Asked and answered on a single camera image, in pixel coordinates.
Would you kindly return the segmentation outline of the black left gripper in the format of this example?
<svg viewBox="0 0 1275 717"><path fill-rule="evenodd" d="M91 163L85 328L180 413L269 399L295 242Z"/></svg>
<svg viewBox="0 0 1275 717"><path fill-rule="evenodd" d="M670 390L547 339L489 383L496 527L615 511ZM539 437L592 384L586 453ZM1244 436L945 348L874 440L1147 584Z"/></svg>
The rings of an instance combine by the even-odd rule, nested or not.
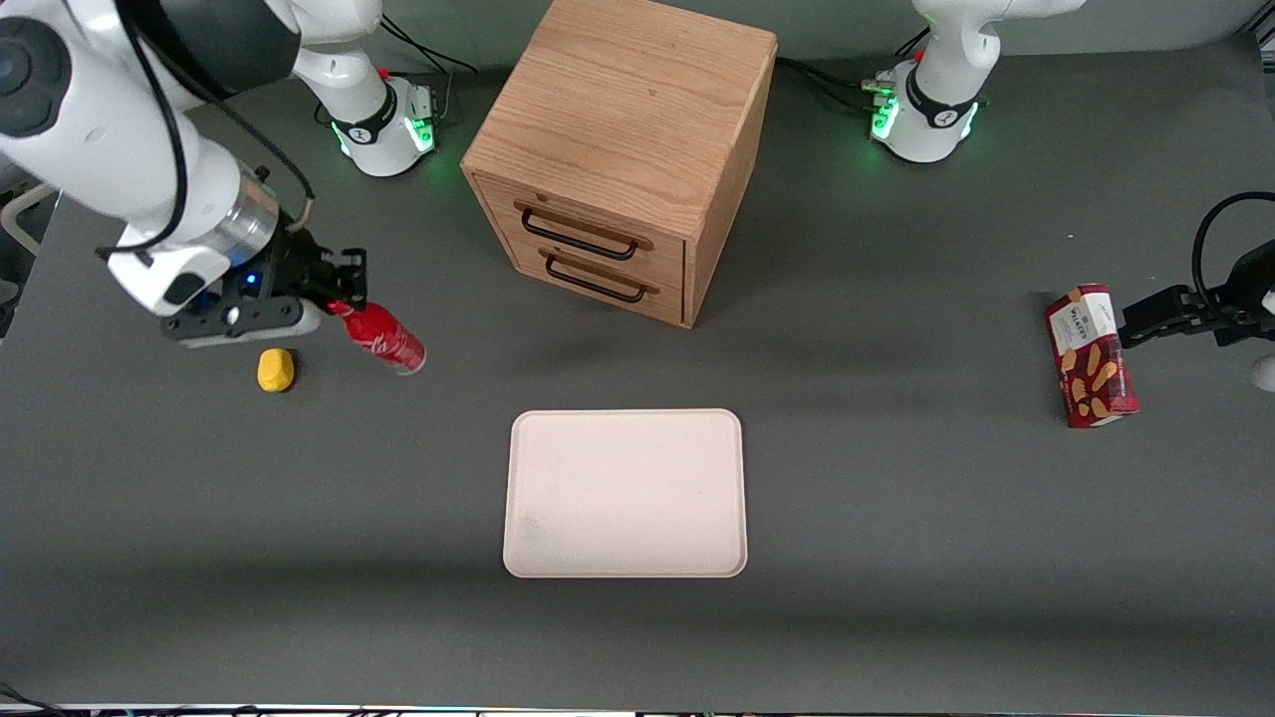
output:
<svg viewBox="0 0 1275 717"><path fill-rule="evenodd" d="M1246 339L1272 341L1274 241L1242 255L1224 283L1205 286L1202 270L1205 241L1193 240L1191 277L1187 286L1170 286L1125 307L1119 341L1135 350L1150 341L1174 336L1211 333L1220 347ZM1196 292L1204 309L1196 313Z"/></svg>

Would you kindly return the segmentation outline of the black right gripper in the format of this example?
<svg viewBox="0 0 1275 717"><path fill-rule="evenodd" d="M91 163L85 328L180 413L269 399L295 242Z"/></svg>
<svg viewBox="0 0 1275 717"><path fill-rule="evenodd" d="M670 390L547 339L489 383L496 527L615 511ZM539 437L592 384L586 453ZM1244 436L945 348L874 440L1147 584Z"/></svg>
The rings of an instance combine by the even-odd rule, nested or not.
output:
<svg viewBox="0 0 1275 717"><path fill-rule="evenodd" d="M279 230L255 258L223 277L210 313L222 324L296 324L303 300L323 313L332 313L334 302L367 304L368 251L346 249L337 265L329 254L306 228Z"/></svg>

